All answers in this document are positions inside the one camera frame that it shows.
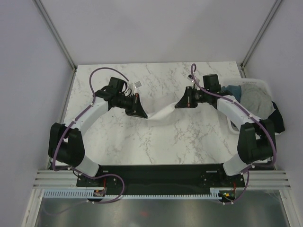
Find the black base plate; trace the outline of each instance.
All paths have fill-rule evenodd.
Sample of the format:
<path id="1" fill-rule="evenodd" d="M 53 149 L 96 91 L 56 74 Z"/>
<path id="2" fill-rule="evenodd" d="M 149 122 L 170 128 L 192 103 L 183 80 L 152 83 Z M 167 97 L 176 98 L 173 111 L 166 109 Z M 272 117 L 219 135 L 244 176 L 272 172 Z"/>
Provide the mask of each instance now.
<path id="1" fill-rule="evenodd" d="M 125 195 L 194 195 L 210 194 L 210 188 L 244 187 L 242 175 L 228 177 L 222 164 L 102 166 L 101 173 L 117 174 L 125 182 Z M 80 176 L 77 187 L 103 187 L 104 178 L 91 180 Z M 122 183 L 106 177 L 107 195 L 117 195 Z"/>

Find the wire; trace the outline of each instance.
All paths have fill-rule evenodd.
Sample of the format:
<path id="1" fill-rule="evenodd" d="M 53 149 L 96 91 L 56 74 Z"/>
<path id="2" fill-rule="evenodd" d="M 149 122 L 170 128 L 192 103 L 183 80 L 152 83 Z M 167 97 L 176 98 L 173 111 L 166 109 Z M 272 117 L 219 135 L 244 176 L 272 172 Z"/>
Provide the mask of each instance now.
<path id="1" fill-rule="evenodd" d="M 76 174 L 75 174 L 75 171 L 74 171 L 74 170 L 72 171 L 72 173 L 73 173 L 76 177 L 79 177 L 79 175 L 76 175 Z"/>
<path id="2" fill-rule="evenodd" d="M 233 199 L 233 200 L 228 199 L 226 196 L 225 196 L 225 198 L 226 198 L 227 200 L 229 200 L 229 201 L 232 201 L 232 202 L 234 202 L 234 200 L 235 200 L 235 199 Z"/>
<path id="3" fill-rule="evenodd" d="M 236 185 L 235 182 L 232 182 L 232 183 L 233 183 L 233 190 L 232 190 L 232 192 L 235 192 L 235 191 L 236 191 L 236 188 L 237 188 L 237 185 Z"/>
<path id="4" fill-rule="evenodd" d="M 124 94 L 126 94 L 128 91 L 131 91 L 126 97 L 129 97 L 132 93 L 132 90 L 129 88 L 127 91 L 124 92 Z"/>
<path id="5" fill-rule="evenodd" d="M 254 165 L 256 165 L 256 166 L 262 166 L 262 167 L 272 167 L 272 166 L 274 166 L 274 164 L 276 163 L 276 147 L 275 147 L 275 144 L 274 144 L 274 142 L 273 142 L 273 140 L 272 140 L 272 138 L 270 137 L 270 135 L 269 135 L 269 133 L 268 133 L 268 131 L 265 129 L 265 127 L 260 123 L 260 122 L 258 122 L 254 117 L 252 117 L 251 115 L 250 115 L 250 113 L 241 105 L 241 104 L 239 104 L 239 103 L 237 103 L 237 102 L 234 102 L 232 99 L 230 99 L 230 98 L 226 98 L 226 97 L 224 97 L 224 96 L 220 96 L 220 95 L 218 95 L 218 94 L 214 94 L 214 93 L 211 93 L 211 92 L 209 92 L 209 91 L 207 91 L 206 89 L 204 89 L 203 87 L 201 87 L 200 85 L 199 85 L 199 83 L 197 82 L 197 80 L 196 80 L 196 77 L 194 76 L 194 72 L 196 71 L 196 69 L 197 69 L 197 66 L 196 66 L 196 64 L 192 64 L 191 65 L 191 67 L 190 67 L 190 72 L 191 72 L 191 76 L 192 76 L 192 79 L 194 80 L 194 82 L 195 82 L 195 84 L 198 86 L 198 88 L 200 88 L 203 92 L 205 92 L 205 93 L 207 93 L 207 94 L 209 94 L 209 95 L 211 95 L 211 96 L 214 96 L 214 97 L 218 97 L 218 98 L 222 98 L 222 99 L 224 99 L 224 100 L 227 100 L 227 101 L 229 101 L 229 102 L 231 102 L 231 103 L 233 103 L 233 104 L 235 104 L 238 108 L 240 108 L 253 122 L 255 122 L 261 129 L 262 129 L 262 131 L 265 133 L 265 135 L 266 135 L 266 137 L 267 137 L 267 139 L 268 139 L 268 141 L 269 141 L 269 143 L 270 143 L 270 146 L 271 146 L 271 149 L 272 149 L 272 151 L 273 151 L 273 160 L 270 162 L 270 163 L 267 163 L 267 164 L 254 164 Z M 247 170 L 249 170 L 251 168 L 251 166 L 248 166 L 247 168 L 245 168 L 242 172 L 244 173 L 244 172 L 246 172 Z"/>
<path id="6" fill-rule="evenodd" d="M 106 178 L 104 178 L 103 182 L 104 182 L 103 188 L 104 188 L 104 190 L 106 190 Z"/>
<path id="7" fill-rule="evenodd" d="M 97 71 L 99 71 L 99 70 L 112 70 L 112 71 L 115 71 L 115 72 L 119 73 L 122 77 L 124 77 L 124 78 L 127 80 L 127 82 L 129 82 L 129 79 L 128 79 L 125 75 L 123 75 L 123 74 L 122 74 L 121 72 L 119 72 L 118 70 L 113 69 L 113 68 L 110 68 L 110 67 L 101 67 L 101 68 L 97 68 L 97 69 L 95 69 L 94 71 L 92 71 L 92 73 L 91 73 L 90 76 L 89 76 L 89 87 L 90 87 L 90 90 L 91 90 L 91 92 L 92 92 L 92 94 L 93 94 L 93 100 L 92 100 L 91 104 L 90 104 L 89 106 L 87 106 L 87 107 L 86 107 L 86 108 L 85 108 L 85 109 L 84 109 L 84 110 L 75 118 L 75 121 L 72 121 L 72 122 L 66 127 L 65 131 L 63 132 L 62 136 L 60 137 L 59 142 L 58 142 L 57 147 L 56 147 L 56 150 L 55 150 L 55 153 L 54 153 L 54 155 L 53 155 L 53 163 L 52 163 L 53 170 L 56 171 L 56 172 L 71 167 L 71 166 L 63 166 L 63 167 L 61 167 L 61 168 L 56 168 L 56 159 L 57 159 L 57 155 L 58 155 L 58 152 L 59 152 L 59 148 L 60 148 L 60 146 L 61 146 L 61 144 L 62 144 L 62 142 L 63 142 L 63 139 L 64 139 L 66 133 L 67 133 L 68 130 L 72 127 L 72 125 L 74 125 L 75 122 L 76 122 L 79 118 L 81 118 L 81 117 L 82 117 L 82 116 L 83 116 L 83 115 L 84 115 L 84 114 L 85 114 L 85 113 L 94 105 L 94 103 L 95 103 L 95 101 L 96 101 L 96 94 L 95 94 L 94 88 L 93 88 L 93 86 L 92 86 L 92 84 L 91 84 L 91 79 L 92 79 L 92 76 L 94 75 L 94 73 L 97 72 Z M 125 183 L 124 183 L 123 179 L 122 179 L 120 176 L 116 175 L 116 174 L 105 174 L 105 175 L 102 175 L 102 176 L 93 177 L 93 176 L 89 176 L 89 175 L 87 175 L 87 174 L 84 174 L 84 173 L 82 173 L 81 171 L 78 171 L 78 170 L 75 169 L 75 168 L 71 168 L 71 169 L 72 169 L 73 171 L 76 171 L 76 172 L 79 173 L 79 174 L 83 174 L 83 176 L 85 176 L 85 177 L 87 177 L 87 178 L 89 178 L 89 179 L 93 179 L 93 180 L 95 180 L 95 179 L 100 179 L 100 178 L 107 177 L 107 176 L 114 176 L 114 177 L 117 177 L 117 178 L 119 178 L 119 179 L 121 180 L 122 185 L 123 185 L 123 188 L 122 188 L 121 193 L 120 193 L 117 197 L 115 197 L 114 199 L 109 200 L 109 201 L 101 201 L 101 202 L 96 202 L 96 203 L 111 203 L 111 202 L 115 202 L 115 201 L 117 201 L 117 200 L 120 198 L 120 196 L 123 194 L 123 192 L 124 192 L 124 190 L 125 190 Z"/>
<path id="8" fill-rule="evenodd" d="M 123 94 L 127 91 L 127 87 L 128 87 L 128 85 L 127 85 L 127 83 L 125 81 L 124 81 L 124 84 L 125 84 L 125 90 L 122 91 Z"/>
<path id="9" fill-rule="evenodd" d="M 281 196 L 280 195 L 276 195 L 275 192 L 273 194 L 270 193 L 270 192 L 265 192 L 265 193 L 268 194 L 270 197 L 272 197 L 277 202 L 281 202 Z"/>
<path id="10" fill-rule="evenodd" d="M 249 181 L 250 181 L 250 173 L 249 171 L 247 171 L 247 180 L 246 180 L 246 184 L 245 184 L 245 187 L 243 189 L 243 191 L 241 192 L 241 194 L 239 195 L 238 198 L 235 198 L 234 200 L 230 201 L 230 202 L 221 202 L 219 201 L 221 204 L 223 205 L 233 205 L 236 201 L 238 201 L 240 198 L 242 198 L 243 194 L 246 192 L 247 190 L 247 187 L 248 187 L 248 184 L 249 184 Z"/>

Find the plastic laundry basket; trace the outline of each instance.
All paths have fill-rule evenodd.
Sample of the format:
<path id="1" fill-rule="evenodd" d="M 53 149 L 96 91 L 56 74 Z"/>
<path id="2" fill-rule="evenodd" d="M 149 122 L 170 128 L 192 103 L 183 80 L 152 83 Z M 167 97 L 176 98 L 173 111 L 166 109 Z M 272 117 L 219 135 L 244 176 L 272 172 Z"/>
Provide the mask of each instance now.
<path id="1" fill-rule="evenodd" d="M 254 84 L 254 85 L 260 87 L 261 89 L 266 90 L 267 93 L 272 97 L 269 86 L 267 85 L 267 83 L 265 81 L 260 80 L 260 79 L 247 79 L 247 78 L 221 79 L 220 84 L 222 87 L 223 86 L 227 87 L 228 85 L 238 86 L 238 85 L 242 85 L 242 84 Z M 234 134 L 240 133 L 239 130 L 237 129 L 237 127 L 233 126 L 232 122 L 228 118 L 227 118 L 227 122 L 228 122 L 228 127 L 232 133 L 234 133 Z"/>

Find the marble tabletop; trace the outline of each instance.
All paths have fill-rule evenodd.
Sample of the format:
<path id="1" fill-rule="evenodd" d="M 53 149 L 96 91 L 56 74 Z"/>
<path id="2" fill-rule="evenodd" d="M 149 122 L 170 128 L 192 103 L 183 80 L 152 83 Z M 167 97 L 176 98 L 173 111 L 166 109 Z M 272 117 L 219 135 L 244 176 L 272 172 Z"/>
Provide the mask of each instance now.
<path id="1" fill-rule="evenodd" d="M 192 62 L 80 65 L 73 83 L 65 119 L 75 117 L 90 102 L 89 75 L 99 67 L 112 67 L 130 81 L 140 81 L 141 97 L 161 98 L 174 93 L 178 98 L 191 83 L 187 79 Z M 216 73 L 222 78 L 239 78 L 236 62 L 196 62 L 196 76 Z M 119 74 L 97 71 L 95 90 Z M 89 158 L 101 165 L 206 164 L 221 163 L 237 152 L 238 136 L 228 129 L 226 117 L 209 104 L 182 109 L 175 121 L 149 127 L 146 119 L 126 116 L 112 108 L 87 131 L 83 141 Z"/>

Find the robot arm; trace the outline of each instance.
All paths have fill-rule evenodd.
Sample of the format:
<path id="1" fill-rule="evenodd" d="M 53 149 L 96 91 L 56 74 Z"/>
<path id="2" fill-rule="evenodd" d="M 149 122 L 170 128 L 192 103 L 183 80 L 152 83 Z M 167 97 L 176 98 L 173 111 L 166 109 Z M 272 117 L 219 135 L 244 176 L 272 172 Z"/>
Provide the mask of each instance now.
<path id="1" fill-rule="evenodd" d="M 203 80 L 208 91 L 234 100 L 230 93 L 221 91 L 216 74 L 204 76 Z M 68 138 L 68 141 L 63 141 L 60 144 L 57 160 L 89 176 L 99 175 L 101 168 L 99 164 L 93 162 L 85 155 L 82 139 L 90 126 L 112 107 L 125 109 L 125 113 L 128 116 L 147 118 L 147 114 L 141 106 L 139 94 L 135 93 L 134 89 L 128 96 L 122 92 L 125 84 L 126 82 L 121 79 L 111 78 L 108 86 L 95 92 L 93 106 L 80 119 L 77 121 L 70 119 L 65 124 L 55 123 L 51 127 L 48 155 L 54 157 L 59 140 L 67 128 L 66 125 L 74 121 L 75 124 L 71 126 L 65 135 L 65 139 Z M 186 87 L 183 97 L 175 105 L 175 108 L 196 108 L 198 103 L 211 104 L 225 114 L 240 130 L 238 153 L 223 164 L 223 169 L 227 176 L 237 175 L 252 163 L 272 157 L 273 151 L 263 131 L 231 102 L 209 95 L 202 90 L 197 90 L 193 86 Z M 272 122 L 254 117 L 263 124 L 276 145 Z"/>
<path id="2" fill-rule="evenodd" d="M 112 77 L 108 86 L 95 92 L 94 104 L 83 113 L 81 118 L 77 121 L 70 119 L 64 124 L 55 123 L 51 127 L 49 157 L 54 157 L 59 140 L 67 128 L 66 125 L 75 122 L 65 136 L 68 141 L 60 144 L 56 160 L 66 163 L 86 175 L 96 176 L 100 166 L 85 155 L 82 138 L 92 124 L 112 107 L 125 109 L 128 116 L 147 118 L 147 114 L 141 106 L 139 94 L 134 93 L 134 85 L 132 84 L 132 92 L 127 96 L 122 92 L 124 85 L 127 88 L 124 80 Z"/>
<path id="3" fill-rule="evenodd" d="M 223 96 L 237 102 L 229 92 L 223 92 L 216 74 L 203 76 L 205 89 L 214 94 Z M 226 115 L 239 129 L 238 153 L 223 164 L 226 175 L 233 176 L 251 164 L 265 160 L 273 156 L 271 145 L 259 126 L 251 119 L 254 117 L 268 131 L 271 139 L 276 146 L 275 130 L 270 120 L 262 120 L 250 113 L 247 116 L 239 107 L 223 98 L 218 98 L 197 90 L 195 86 L 186 87 L 185 93 L 175 108 L 196 108 L 198 103 L 208 103 L 215 109 Z"/>

